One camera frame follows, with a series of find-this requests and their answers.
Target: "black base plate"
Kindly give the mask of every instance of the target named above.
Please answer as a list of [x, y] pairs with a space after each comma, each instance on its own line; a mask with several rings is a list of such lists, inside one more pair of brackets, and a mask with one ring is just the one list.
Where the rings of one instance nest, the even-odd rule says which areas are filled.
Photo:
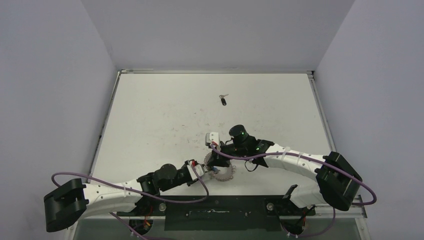
[[[198, 196], [162, 196], [178, 201], [199, 199]], [[306, 210], [297, 208], [283, 195], [255, 196], [210, 196], [198, 203], [166, 203], [166, 210], [159, 211], [162, 201], [149, 200], [153, 206], [151, 216], [165, 215], [165, 231], [234, 231], [247, 229], [265, 229], [281, 231], [279, 216], [301, 216]], [[267, 204], [273, 203], [275, 210], [267, 210]], [[120, 216], [143, 216], [137, 209], [130, 213], [120, 212]]]

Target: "black cylinder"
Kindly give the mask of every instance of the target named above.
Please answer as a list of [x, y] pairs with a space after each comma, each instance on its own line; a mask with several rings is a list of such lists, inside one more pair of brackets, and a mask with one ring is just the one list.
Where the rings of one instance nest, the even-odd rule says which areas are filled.
[[232, 137], [232, 142], [235, 146], [242, 144], [249, 137], [248, 132], [243, 125], [235, 125], [229, 130], [229, 135]]

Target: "red wire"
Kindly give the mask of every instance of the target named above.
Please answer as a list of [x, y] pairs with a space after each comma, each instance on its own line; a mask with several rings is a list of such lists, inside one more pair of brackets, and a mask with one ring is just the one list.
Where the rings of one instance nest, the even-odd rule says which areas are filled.
[[143, 227], [146, 227], [146, 223], [147, 223], [147, 219], [146, 219], [146, 217], [150, 216], [150, 214], [152, 214], [152, 213], [153, 213], [153, 206], [150, 206], [150, 212], [149, 212], [146, 216], [144, 216], [144, 224], [143, 224]]

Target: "zip tie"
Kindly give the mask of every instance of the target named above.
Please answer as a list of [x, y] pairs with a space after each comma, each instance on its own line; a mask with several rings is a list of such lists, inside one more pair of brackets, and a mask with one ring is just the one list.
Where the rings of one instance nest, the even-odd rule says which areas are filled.
[[286, 157], [286, 153], [287, 153], [288, 151], [290, 151], [290, 147], [289, 147], [289, 146], [286, 146], [286, 147], [284, 148], [284, 151], [282, 152], [282, 155], [281, 155], [281, 162], [282, 162], [282, 166], [284, 167], [284, 169], [285, 169], [285, 170], [287, 170], [287, 167], [286, 167], [286, 165], [284, 165], [284, 158]]
[[302, 174], [301, 168], [299, 167], [299, 161], [301, 160], [301, 156], [304, 154], [304, 152], [299, 152], [299, 155], [297, 156], [297, 162], [296, 162], [296, 166], [297, 166], [297, 170], [299, 171], [299, 174], [304, 176]]
[[125, 184], [122, 183], [122, 187], [123, 187], [123, 198], [127, 197], [127, 188], [125, 188]]

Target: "metal frame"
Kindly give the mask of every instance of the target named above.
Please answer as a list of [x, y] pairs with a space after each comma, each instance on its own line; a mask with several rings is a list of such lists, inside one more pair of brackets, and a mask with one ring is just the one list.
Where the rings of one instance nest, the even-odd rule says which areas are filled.
[[[321, 118], [322, 125], [324, 127], [325, 135], [328, 141], [328, 145], [332, 151], [336, 151], [336, 146], [334, 144], [330, 128], [326, 119], [326, 116], [323, 111], [323, 107], [321, 105], [321, 101], [318, 95], [318, 91], [315, 85], [315, 79], [312, 71], [281, 71], [281, 70], [251, 70], [251, 69], [239, 69], [237, 67], [229, 67], [229, 68], [222, 68], [222, 69], [211, 69], [211, 70], [157, 70], [157, 69], [122, 69], [117, 72], [115, 84], [113, 87], [113, 91], [110, 97], [110, 103], [109, 107], [104, 119], [104, 123], [101, 129], [100, 138], [98, 140], [94, 157], [92, 160], [92, 164], [90, 167], [89, 175], [92, 176], [94, 172], [94, 168], [96, 166], [97, 158], [99, 155], [100, 146], [102, 144], [103, 135], [106, 130], [106, 126], [108, 124], [109, 115], [112, 109], [112, 105], [114, 102], [115, 94], [118, 89], [119, 80], [121, 78], [121, 74], [307, 74], [309, 78], [310, 87], [312, 90], [312, 94], [315, 98], [316, 106], [318, 108], [318, 112]], [[360, 195], [358, 195], [354, 202], [362, 202], [362, 198]], [[333, 208], [329, 205], [321, 205], [317, 206], [316, 209], [316, 215], [311, 216], [310, 218], [332, 218], [333, 215]], [[362, 240], [370, 240], [370, 233], [368, 231], [368, 226], [366, 223], [366, 217], [367, 214], [365, 212], [364, 207], [352, 207], [349, 211], [336, 211], [337, 218], [354, 218], [356, 221], [356, 225], [358, 227], [358, 232]], [[110, 219], [113, 218], [111, 215], [97, 215], [88, 217], [88, 219]], [[144, 217], [123, 217], [123, 219], [141, 219]], [[280, 217], [281, 219], [290, 219], [291, 217]], [[164, 216], [151, 216], [147, 217], [147, 219], [165, 219]], [[66, 240], [73, 240], [75, 235], [75, 230], [77, 228], [78, 222], [76, 222], [73, 226], [67, 228], [65, 230], [64, 239]]]

